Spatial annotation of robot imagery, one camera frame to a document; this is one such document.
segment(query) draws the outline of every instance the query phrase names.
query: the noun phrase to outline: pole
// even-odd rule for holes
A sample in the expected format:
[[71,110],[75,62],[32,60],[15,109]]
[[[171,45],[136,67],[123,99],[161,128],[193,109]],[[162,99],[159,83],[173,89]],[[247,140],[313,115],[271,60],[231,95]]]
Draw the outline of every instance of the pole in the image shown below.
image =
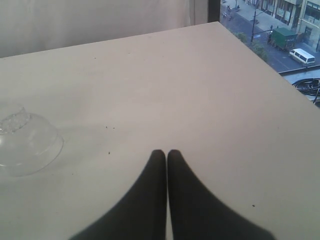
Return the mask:
[[257,7],[254,9],[254,16],[253,16],[253,24],[252,24],[252,32],[251,32],[251,41],[250,43],[252,44],[254,40],[254,31],[255,31],[255,24],[256,24],[256,16],[257,16]]

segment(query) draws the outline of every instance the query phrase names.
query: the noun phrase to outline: sidewalk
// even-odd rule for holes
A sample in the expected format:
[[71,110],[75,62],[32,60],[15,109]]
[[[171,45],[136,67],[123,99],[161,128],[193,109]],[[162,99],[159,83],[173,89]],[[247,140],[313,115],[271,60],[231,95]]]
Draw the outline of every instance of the sidewalk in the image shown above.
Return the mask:
[[[253,5],[247,5],[243,0],[237,0],[237,4],[240,6],[240,10],[237,12],[241,17],[245,18],[248,21],[252,21],[255,15],[255,7]],[[235,0],[227,0],[225,3],[221,3],[221,5],[227,7],[230,5],[230,8],[234,8],[236,6]],[[262,31],[266,31],[270,29],[272,25],[273,28],[279,26],[279,28],[287,28],[289,29],[288,25],[275,19],[274,17],[270,16],[269,14],[260,11],[259,9],[256,10],[256,18],[259,23],[255,24],[258,28]]]

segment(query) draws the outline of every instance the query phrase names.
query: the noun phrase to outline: building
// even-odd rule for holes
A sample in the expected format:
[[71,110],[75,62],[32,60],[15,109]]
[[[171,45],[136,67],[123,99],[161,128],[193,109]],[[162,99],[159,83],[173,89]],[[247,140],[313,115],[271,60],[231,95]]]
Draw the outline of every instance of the building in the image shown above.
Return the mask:
[[303,0],[262,0],[260,10],[296,30]]
[[320,51],[320,0],[304,0],[297,33],[314,51]]

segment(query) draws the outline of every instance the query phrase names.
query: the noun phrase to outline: white curtain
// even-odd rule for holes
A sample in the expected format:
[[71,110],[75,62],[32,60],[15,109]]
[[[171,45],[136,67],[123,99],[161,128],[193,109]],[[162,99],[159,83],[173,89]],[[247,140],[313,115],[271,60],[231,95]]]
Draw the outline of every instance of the white curtain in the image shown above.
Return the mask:
[[189,0],[0,0],[0,57],[189,25]]

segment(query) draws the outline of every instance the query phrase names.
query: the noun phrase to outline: clear glass bowl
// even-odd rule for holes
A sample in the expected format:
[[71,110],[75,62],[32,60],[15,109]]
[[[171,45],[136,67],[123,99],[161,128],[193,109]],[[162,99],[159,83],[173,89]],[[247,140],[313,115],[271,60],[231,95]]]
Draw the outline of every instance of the clear glass bowl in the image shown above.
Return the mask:
[[0,103],[0,175],[35,173],[59,155],[63,144],[44,117],[27,113],[19,104]]

